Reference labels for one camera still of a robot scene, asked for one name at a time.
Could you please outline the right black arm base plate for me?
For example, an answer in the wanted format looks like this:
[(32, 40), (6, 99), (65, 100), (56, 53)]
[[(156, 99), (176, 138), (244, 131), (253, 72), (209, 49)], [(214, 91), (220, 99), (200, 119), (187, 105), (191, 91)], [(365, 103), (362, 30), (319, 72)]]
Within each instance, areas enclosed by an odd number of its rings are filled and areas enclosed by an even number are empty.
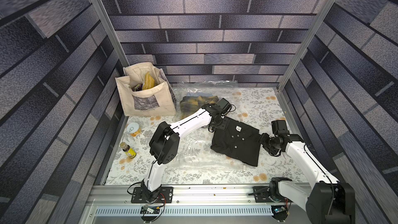
[(282, 196), (272, 197), (268, 186), (254, 186), (252, 189), (253, 192), (248, 195), (253, 196), (256, 203), (287, 204), (291, 202), (288, 198), (284, 198)]

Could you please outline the black tray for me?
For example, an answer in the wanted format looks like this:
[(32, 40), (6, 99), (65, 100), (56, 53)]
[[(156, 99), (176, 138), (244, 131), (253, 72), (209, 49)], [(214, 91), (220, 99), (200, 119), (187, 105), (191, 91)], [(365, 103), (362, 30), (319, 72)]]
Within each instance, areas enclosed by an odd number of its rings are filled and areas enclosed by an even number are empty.
[(257, 167), (260, 153), (259, 130), (243, 122), (224, 117), (215, 127), (211, 149), (249, 166)]

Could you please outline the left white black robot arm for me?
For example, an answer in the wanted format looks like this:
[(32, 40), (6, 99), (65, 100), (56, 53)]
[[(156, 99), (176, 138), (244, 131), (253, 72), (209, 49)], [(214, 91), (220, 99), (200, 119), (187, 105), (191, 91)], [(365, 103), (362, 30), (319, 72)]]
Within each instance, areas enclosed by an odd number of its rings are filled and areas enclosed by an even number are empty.
[(150, 154), (153, 158), (146, 177), (141, 182), (141, 189), (149, 200), (155, 199), (162, 186), (161, 180), (166, 168), (177, 155), (179, 142), (193, 131), (208, 127), (209, 131), (224, 125), (224, 119), (236, 107), (222, 98), (217, 103), (207, 103), (183, 120), (158, 125), (150, 142)]

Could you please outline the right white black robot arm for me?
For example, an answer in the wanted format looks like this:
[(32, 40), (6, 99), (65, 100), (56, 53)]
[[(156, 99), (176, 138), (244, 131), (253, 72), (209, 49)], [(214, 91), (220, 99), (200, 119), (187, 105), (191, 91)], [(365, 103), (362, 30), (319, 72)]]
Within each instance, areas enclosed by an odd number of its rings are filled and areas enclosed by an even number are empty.
[(298, 165), (310, 185), (304, 189), (287, 177), (273, 177), (262, 192), (273, 202), (293, 202), (313, 224), (353, 224), (355, 192), (333, 176), (311, 153), (298, 134), (288, 131), (284, 120), (272, 121), (273, 137), (264, 133), (260, 144), (273, 157), (286, 153)]

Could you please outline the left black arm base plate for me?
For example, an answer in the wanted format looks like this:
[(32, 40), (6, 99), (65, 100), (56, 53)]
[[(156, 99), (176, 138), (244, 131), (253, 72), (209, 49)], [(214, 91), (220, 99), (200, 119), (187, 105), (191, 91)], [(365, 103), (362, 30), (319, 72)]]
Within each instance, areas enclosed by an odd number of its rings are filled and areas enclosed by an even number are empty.
[(161, 186), (159, 189), (150, 192), (146, 188), (135, 187), (132, 196), (131, 203), (151, 203), (155, 200), (160, 201), (161, 203), (172, 203), (174, 195), (173, 187), (165, 187)]

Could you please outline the yellow black plaid shirt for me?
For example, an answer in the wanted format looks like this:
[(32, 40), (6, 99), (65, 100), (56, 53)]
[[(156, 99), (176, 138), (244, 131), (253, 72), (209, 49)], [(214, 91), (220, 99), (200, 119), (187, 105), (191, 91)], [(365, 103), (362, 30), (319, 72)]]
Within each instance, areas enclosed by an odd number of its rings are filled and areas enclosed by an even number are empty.
[(180, 101), (181, 118), (184, 119), (197, 112), (203, 105), (217, 103), (217, 96), (184, 96)]

